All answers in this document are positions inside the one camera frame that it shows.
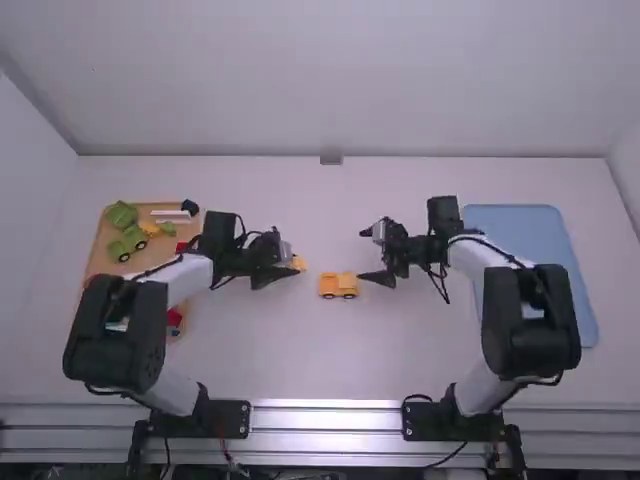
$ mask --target wooden board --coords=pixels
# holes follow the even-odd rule
[[[155,223],[151,217],[152,210],[180,210],[181,202],[150,202],[150,203],[130,203],[138,209],[138,220]],[[110,273],[113,275],[126,275],[136,273],[151,268],[170,260],[175,256],[176,244],[178,242],[188,242],[200,233],[200,215],[193,218],[189,224],[176,224],[176,236],[170,237],[164,233],[149,239],[149,244],[144,250],[135,252],[129,261],[125,263],[114,262],[107,252],[107,245],[121,238],[122,232],[116,229],[106,219],[105,213],[110,205],[102,211],[98,230],[93,240],[91,253],[85,269],[83,284],[97,273]],[[175,340],[184,336],[187,320],[188,302],[179,305],[178,311],[183,315],[181,324],[181,334],[179,337],[167,337],[168,340]]]

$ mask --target black clamp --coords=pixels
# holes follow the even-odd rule
[[[498,467],[500,454],[494,449],[492,455],[487,460],[488,477],[492,479],[521,479],[527,470],[527,464],[522,453],[522,437],[517,425],[505,425],[502,429],[501,440],[507,445],[511,467],[508,469]]]

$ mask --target small yellow toy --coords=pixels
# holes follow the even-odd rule
[[[353,272],[327,272],[318,279],[318,294],[323,298],[342,297],[347,300],[360,295],[358,277]]]
[[[306,272],[307,269],[309,268],[307,266],[306,260],[302,258],[300,255],[293,256],[293,259],[291,260],[289,267],[293,268],[294,270],[298,270],[299,272]]]
[[[157,237],[161,233],[160,227],[158,227],[156,224],[151,222],[147,222],[147,221],[138,222],[138,226],[142,229],[144,233],[149,235],[149,237],[151,238]]]

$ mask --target white wall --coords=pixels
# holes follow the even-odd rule
[[[640,119],[637,0],[3,5],[81,153],[602,156]]]
[[[75,152],[2,70],[0,162],[1,340],[6,328],[20,319],[20,308],[37,263],[47,254],[52,227],[77,162]]]
[[[640,124],[620,135],[607,162],[640,239]]]

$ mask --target white table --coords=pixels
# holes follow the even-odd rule
[[[532,387],[509,402],[507,419],[523,430],[530,466],[640,467],[640,245],[604,160],[81,160],[30,300],[3,333],[0,418],[13,428],[1,434],[0,461],[125,460],[144,409],[88,395],[63,376],[62,351],[104,206],[186,197],[241,214],[249,229],[277,225],[310,265],[258,292],[239,279],[197,296],[188,335],[168,350],[168,361],[212,396],[256,405],[250,438],[231,443],[239,460],[419,466],[442,457],[455,445],[402,440],[397,408],[410,393],[439,398],[480,357],[470,283],[452,273],[447,306],[417,270],[395,291],[365,284],[352,302],[320,299],[316,281],[323,271],[377,269],[379,248],[360,229],[389,215],[423,233],[426,199],[455,194],[461,204],[555,205],[599,322],[600,343],[559,387]],[[175,462],[222,461],[215,441],[171,446]],[[450,465],[480,466],[480,452],[470,445]],[[161,443],[148,453],[164,461]]]

